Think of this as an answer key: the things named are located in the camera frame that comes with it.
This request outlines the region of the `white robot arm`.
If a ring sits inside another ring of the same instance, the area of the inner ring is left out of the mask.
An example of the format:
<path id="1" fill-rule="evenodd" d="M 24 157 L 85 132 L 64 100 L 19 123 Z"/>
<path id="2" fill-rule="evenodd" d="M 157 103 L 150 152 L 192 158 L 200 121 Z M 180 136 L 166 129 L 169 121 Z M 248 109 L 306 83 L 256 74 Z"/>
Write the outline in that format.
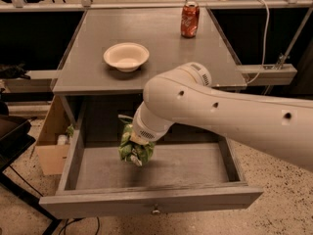
<path id="1" fill-rule="evenodd" d="M 181 123 L 313 171 L 312 101 L 224 92 L 210 84 L 210 73 L 198 63 L 154 76 L 134 116 L 135 133 L 157 141 Z"/>

